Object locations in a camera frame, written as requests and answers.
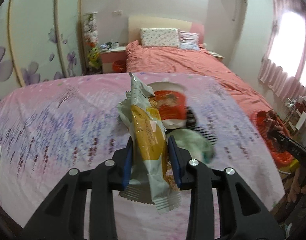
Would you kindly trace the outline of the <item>yellow white snack wrapper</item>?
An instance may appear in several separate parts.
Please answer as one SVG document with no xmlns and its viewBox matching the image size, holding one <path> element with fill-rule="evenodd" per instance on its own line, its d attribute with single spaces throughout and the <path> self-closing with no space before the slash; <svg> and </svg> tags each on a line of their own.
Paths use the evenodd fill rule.
<svg viewBox="0 0 306 240">
<path fill-rule="evenodd" d="M 153 89 L 133 73 L 131 89 L 118 105 L 120 119 L 133 142 L 131 178 L 119 194 L 128 200 L 154 205 L 159 214 L 180 206 L 181 194 L 168 172 L 167 138 Z"/>
</svg>

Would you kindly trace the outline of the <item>black mesh net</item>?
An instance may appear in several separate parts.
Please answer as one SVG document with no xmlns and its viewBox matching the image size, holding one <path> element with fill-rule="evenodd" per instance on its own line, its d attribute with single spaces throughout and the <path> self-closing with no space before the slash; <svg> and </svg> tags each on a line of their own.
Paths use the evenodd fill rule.
<svg viewBox="0 0 306 240">
<path fill-rule="evenodd" d="M 187 119 L 184 128 L 198 132 L 212 145 L 216 144 L 218 137 L 212 123 L 202 124 L 190 107 L 186 107 L 186 116 Z"/>
</svg>

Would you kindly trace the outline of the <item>red cartoon paper bucket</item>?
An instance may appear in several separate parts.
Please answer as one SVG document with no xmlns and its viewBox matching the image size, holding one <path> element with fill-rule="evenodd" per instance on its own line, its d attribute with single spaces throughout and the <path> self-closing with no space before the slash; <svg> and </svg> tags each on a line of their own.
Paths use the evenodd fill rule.
<svg viewBox="0 0 306 240">
<path fill-rule="evenodd" d="M 154 90 L 157 108 L 166 129 L 184 128 L 187 121 L 186 87 L 176 82 L 149 83 Z"/>
</svg>

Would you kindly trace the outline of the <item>brown knit cloth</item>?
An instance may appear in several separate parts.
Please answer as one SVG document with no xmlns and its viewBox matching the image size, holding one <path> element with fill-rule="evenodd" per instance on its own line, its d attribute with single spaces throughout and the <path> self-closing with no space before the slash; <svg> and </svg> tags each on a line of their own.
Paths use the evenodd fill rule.
<svg viewBox="0 0 306 240">
<path fill-rule="evenodd" d="M 265 124 L 265 131 L 268 137 L 272 135 L 273 132 L 283 133 L 283 126 L 278 121 L 278 116 L 274 110 L 269 110 L 265 114 L 264 124 Z"/>
</svg>

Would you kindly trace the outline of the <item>orange plastic laundry basket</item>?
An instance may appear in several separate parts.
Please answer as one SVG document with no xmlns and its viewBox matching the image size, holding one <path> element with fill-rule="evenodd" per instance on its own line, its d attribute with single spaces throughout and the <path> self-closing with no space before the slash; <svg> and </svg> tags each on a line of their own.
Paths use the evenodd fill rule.
<svg viewBox="0 0 306 240">
<path fill-rule="evenodd" d="M 276 112 L 274 110 L 254 112 L 251 115 L 251 121 L 266 143 L 277 168 L 289 166 L 294 158 L 283 149 L 274 135 L 280 133 L 281 135 L 290 136 L 290 133 Z"/>
</svg>

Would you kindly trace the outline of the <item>pink curtain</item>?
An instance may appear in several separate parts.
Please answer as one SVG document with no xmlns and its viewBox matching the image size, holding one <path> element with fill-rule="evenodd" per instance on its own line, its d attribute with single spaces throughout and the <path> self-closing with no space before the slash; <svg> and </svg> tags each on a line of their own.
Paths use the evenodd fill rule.
<svg viewBox="0 0 306 240">
<path fill-rule="evenodd" d="M 306 7 L 273 0 L 273 22 L 258 80 L 284 100 L 306 96 Z"/>
</svg>

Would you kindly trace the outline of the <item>right bedside table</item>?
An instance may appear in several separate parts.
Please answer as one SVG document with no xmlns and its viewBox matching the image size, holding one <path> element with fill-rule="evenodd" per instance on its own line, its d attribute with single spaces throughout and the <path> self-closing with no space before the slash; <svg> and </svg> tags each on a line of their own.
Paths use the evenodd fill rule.
<svg viewBox="0 0 306 240">
<path fill-rule="evenodd" d="M 214 58 L 216 58 L 218 61 L 222 62 L 224 57 L 214 51 L 208 51 L 209 55 L 213 56 Z"/>
</svg>

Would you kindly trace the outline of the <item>plush toy column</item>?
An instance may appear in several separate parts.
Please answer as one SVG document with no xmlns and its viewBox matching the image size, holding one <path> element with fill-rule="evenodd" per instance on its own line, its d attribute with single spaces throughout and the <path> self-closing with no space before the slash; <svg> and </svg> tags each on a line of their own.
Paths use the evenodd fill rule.
<svg viewBox="0 0 306 240">
<path fill-rule="evenodd" d="M 99 48 L 96 12 L 89 12 L 84 15 L 83 34 L 87 50 L 86 57 L 89 72 L 102 74 L 103 68 Z"/>
</svg>

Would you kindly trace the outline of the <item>pink striped pillow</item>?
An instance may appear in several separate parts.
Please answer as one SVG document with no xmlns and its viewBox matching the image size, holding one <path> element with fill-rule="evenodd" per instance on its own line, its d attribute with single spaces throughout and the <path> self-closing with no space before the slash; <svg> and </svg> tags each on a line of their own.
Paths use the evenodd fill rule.
<svg viewBox="0 0 306 240">
<path fill-rule="evenodd" d="M 180 49 L 199 51 L 199 34 L 179 31 Z"/>
</svg>

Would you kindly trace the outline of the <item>pink nightstand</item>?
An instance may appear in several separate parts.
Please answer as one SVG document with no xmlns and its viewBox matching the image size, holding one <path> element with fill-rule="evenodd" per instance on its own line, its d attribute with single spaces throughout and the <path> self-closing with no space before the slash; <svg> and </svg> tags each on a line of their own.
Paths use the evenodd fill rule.
<svg viewBox="0 0 306 240">
<path fill-rule="evenodd" d="M 113 62 L 126 60 L 126 47 L 112 48 L 101 53 L 103 74 L 113 73 Z"/>
</svg>

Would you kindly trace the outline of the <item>coral orange duvet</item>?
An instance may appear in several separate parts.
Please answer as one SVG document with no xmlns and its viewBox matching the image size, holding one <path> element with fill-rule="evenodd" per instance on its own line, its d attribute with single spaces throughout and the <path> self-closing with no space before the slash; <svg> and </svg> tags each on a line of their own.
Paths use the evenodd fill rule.
<svg viewBox="0 0 306 240">
<path fill-rule="evenodd" d="M 249 84 L 204 49 L 143 47 L 139 41 L 126 46 L 127 72 L 184 73 L 210 76 L 221 84 L 248 116 L 267 112 L 271 106 Z"/>
</svg>

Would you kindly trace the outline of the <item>floral sliding wardrobe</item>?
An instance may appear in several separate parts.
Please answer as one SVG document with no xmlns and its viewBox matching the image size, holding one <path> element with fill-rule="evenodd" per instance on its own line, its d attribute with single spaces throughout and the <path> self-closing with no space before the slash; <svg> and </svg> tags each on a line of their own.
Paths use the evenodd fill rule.
<svg viewBox="0 0 306 240">
<path fill-rule="evenodd" d="M 4 0 L 0 101 L 22 86 L 83 73 L 81 0 Z"/>
</svg>

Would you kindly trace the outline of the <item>floral white pillow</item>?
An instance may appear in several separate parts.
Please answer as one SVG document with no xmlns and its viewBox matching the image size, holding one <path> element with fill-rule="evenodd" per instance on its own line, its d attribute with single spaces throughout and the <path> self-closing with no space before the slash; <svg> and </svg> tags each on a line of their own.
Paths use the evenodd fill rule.
<svg viewBox="0 0 306 240">
<path fill-rule="evenodd" d="M 176 28 L 141 28 L 141 45 L 143 47 L 174 47 L 180 46 L 178 29 Z"/>
</svg>

